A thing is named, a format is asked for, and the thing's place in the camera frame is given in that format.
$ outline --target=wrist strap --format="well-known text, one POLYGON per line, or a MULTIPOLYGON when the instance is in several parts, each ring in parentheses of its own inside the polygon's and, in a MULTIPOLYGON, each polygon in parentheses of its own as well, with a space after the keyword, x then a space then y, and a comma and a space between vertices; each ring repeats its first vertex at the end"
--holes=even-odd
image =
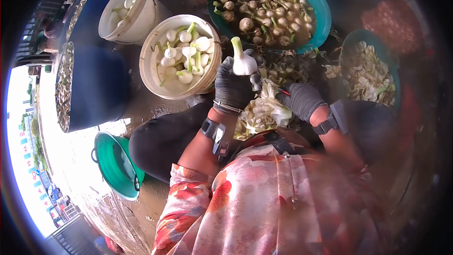
POLYGON ((229 105, 225 105, 225 104, 223 104, 223 103, 221 103, 221 102, 219 102, 219 101, 216 101, 216 100, 214 100, 214 104, 216 104, 216 105, 218 105, 218 106, 221 106, 221 107, 223 107, 223 108, 225 108, 225 109, 227 109, 227 110, 234 111, 234 112, 238 112, 238 113, 241 113, 241 112, 244 111, 244 110, 237 109, 237 108, 232 107, 232 106, 229 106, 229 105))
POLYGON ((203 124, 201 124, 201 133, 208 138, 214 139, 214 134, 218 127, 219 125, 216 122, 206 118, 203 124))
POLYGON ((338 129, 338 123, 335 120, 335 117, 332 114, 332 111, 329 111, 329 114, 327 116, 327 120, 321 122, 318 124, 316 127, 312 127, 314 133, 318 135, 324 135, 327 132, 329 132, 330 129, 338 129))

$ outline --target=bucket handle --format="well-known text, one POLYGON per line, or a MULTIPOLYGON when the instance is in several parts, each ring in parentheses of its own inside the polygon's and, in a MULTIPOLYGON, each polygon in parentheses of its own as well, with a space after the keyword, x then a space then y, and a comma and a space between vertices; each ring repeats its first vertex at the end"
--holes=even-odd
POLYGON ((93 153, 94 153, 95 150, 96 150, 96 148, 93 148, 93 150, 91 151, 91 159, 92 159, 95 163, 99 163, 99 161, 95 160, 94 157, 93 157, 93 153))
POLYGON ((135 191, 140 192, 140 182, 139 182, 139 178, 137 177, 137 174, 135 174, 135 176, 134 176, 134 188, 135 188, 135 191))

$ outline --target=building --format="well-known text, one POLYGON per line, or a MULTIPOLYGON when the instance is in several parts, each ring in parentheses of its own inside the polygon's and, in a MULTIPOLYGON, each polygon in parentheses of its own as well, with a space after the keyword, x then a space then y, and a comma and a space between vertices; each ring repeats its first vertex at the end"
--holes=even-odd
POLYGON ((24 118, 25 122, 25 134, 27 136, 27 139, 29 140, 29 149, 32 150, 33 154, 36 154, 36 138, 34 135, 31 133, 31 121, 33 119, 32 115, 28 115, 24 118))

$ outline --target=wristwatch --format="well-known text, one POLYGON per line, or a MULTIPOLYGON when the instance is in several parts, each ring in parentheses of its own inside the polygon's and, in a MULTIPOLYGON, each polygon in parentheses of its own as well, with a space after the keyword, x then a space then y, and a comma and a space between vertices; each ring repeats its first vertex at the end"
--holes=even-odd
POLYGON ((214 146, 212 147, 212 153, 224 157, 228 154, 228 148, 230 141, 225 140, 225 126, 223 124, 215 123, 214 121, 206 118, 201 125, 201 133, 208 138, 214 140, 214 146))
POLYGON ((333 128, 334 130, 336 130, 339 127, 338 127, 338 123, 337 123, 335 117, 332 114, 332 111, 329 111, 327 120, 321 122, 320 124, 318 124, 318 126, 312 127, 312 128, 313 128, 314 133, 316 133, 318 135, 324 135, 327 132, 329 132, 330 129, 333 128))

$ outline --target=teal basin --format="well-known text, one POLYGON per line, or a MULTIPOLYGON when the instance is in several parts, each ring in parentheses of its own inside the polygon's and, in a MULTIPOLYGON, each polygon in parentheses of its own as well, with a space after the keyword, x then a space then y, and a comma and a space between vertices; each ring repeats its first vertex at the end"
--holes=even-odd
POLYGON ((113 191, 129 201, 138 198, 145 173, 130 159, 129 139, 100 131, 94 140, 91 158, 113 191))
MULTIPOLYGON (((232 38, 236 37, 239 34, 234 34, 229 29, 227 23, 223 20, 223 18, 214 13, 214 6, 212 2, 214 0, 207 0, 207 10, 209 12, 209 17, 211 18, 214 25, 217 29, 220 30, 222 34, 225 36, 232 38)), ((311 40, 305 45, 296 49, 298 54, 303 54, 307 51, 311 51, 316 47, 320 47, 329 36, 330 26, 331 26, 331 16, 330 16, 330 9, 326 2, 326 0, 308 0, 310 5, 314 8, 314 14, 316 16, 316 31, 311 40)), ((246 41, 242 41, 242 44, 245 46, 252 46, 251 43, 246 41)))
MULTIPOLYGON (((389 72, 392 75, 395 84, 395 103, 393 104, 393 110, 398 113, 401 101, 401 85, 399 83, 398 74, 399 63, 391 58, 388 49, 379 37, 365 29, 352 31, 344 39, 340 56, 344 58, 345 55, 348 55, 348 51, 353 49, 353 47, 361 41, 366 42, 367 46, 373 46, 376 57, 389 66, 389 72)), ((347 65, 342 65, 342 71, 346 70, 346 67, 347 65)))

